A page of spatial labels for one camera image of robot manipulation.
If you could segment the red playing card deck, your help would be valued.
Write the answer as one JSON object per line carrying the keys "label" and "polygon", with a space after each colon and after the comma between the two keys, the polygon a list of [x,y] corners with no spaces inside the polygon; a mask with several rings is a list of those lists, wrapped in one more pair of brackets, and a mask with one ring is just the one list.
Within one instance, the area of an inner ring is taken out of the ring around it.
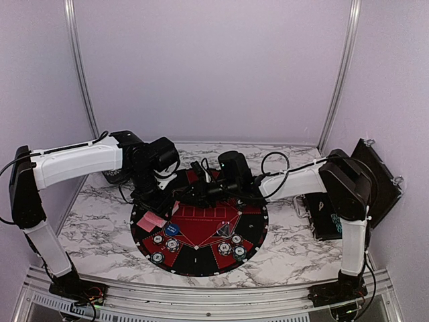
{"label": "red playing card deck", "polygon": [[172,208],[172,215],[179,209],[179,206],[180,206],[180,203],[176,201]]}

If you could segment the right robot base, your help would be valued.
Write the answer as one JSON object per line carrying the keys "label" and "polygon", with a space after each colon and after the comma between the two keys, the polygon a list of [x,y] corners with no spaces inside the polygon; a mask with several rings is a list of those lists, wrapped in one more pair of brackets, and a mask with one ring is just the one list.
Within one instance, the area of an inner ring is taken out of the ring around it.
{"label": "right robot base", "polygon": [[351,320],[358,315],[368,291],[362,280],[337,280],[309,288],[308,299],[314,307],[328,305],[334,320]]}

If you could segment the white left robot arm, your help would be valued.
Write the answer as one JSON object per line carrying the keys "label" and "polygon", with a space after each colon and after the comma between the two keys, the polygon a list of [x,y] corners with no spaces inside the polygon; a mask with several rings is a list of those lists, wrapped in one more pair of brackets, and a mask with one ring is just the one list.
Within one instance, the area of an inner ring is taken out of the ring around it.
{"label": "white left robot arm", "polygon": [[72,260],[57,234],[60,221],[74,202],[80,178],[96,172],[119,171],[132,181],[133,202],[165,223],[177,208],[168,186],[176,178],[180,155],[166,137],[151,143],[131,131],[104,131],[98,138],[57,148],[17,149],[11,168],[9,200],[11,224],[25,234],[58,286],[68,297],[84,294],[84,282],[75,277]]}

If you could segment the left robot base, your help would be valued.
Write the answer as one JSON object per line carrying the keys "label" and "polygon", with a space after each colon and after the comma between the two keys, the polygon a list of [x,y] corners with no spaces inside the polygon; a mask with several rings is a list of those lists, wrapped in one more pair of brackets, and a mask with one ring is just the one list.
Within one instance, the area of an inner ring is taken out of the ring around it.
{"label": "left robot base", "polygon": [[107,285],[83,280],[79,276],[51,277],[49,291],[52,294],[72,299],[78,306],[102,305],[107,293]]}

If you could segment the blue small blind button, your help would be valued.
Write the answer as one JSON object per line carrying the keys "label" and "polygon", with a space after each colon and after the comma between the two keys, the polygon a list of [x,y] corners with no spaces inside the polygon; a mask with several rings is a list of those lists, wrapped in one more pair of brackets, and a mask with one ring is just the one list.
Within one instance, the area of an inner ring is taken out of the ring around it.
{"label": "blue small blind button", "polygon": [[175,223],[169,223],[165,226],[165,234],[170,237],[180,235],[180,227]]}

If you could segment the single red playing card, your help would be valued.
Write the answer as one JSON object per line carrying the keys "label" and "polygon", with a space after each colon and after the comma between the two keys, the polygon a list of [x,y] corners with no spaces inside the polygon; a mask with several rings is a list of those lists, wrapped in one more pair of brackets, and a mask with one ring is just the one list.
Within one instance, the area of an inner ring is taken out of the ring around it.
{"label": "single red playing card", "polygon": [[151,232],[155,227],[162,228],[167,223],[166,220],[158,217],[152,212],[146,212],[137,222],[137,226],[146,232]]}

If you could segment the red brown poker chip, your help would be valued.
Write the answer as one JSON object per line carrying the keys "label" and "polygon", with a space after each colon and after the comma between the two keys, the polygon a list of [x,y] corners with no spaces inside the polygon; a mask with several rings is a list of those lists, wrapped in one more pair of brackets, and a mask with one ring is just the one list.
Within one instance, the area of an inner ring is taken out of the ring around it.
{"label": "red brown poker chip", "polygon": [[164,241],[164,237],[162,235],[155,235],[152,239],[154,245],[161,245]]}
{"label": "red brown poker chip", "polygon": [[231,237],[231,243],[234,245],[240,245],[243,243],[243,238],[240,235],[235,234]]}

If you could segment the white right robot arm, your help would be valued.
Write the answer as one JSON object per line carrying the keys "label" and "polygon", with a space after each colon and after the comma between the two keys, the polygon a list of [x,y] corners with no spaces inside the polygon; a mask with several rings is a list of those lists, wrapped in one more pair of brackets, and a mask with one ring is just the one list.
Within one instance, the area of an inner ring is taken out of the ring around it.
{"label": "white right robot arm", "polygon": [[195,167],[200,178],[180,193],[182,202],[209,207],[216,201],[236,197],[247,204],[262,205],[297,195],[326,193],[343,231],[344,276],[333,284],[332,295],[345,301],[357,291],[359,285],[354,276],[364,267],[367,214],[373,202],[374,174],[368,165],[341,149],[298,168],[262,172],[259,176],[252,175],[244,155],[237,151],[221,154],[218,161],[218,178],[200,165]]}

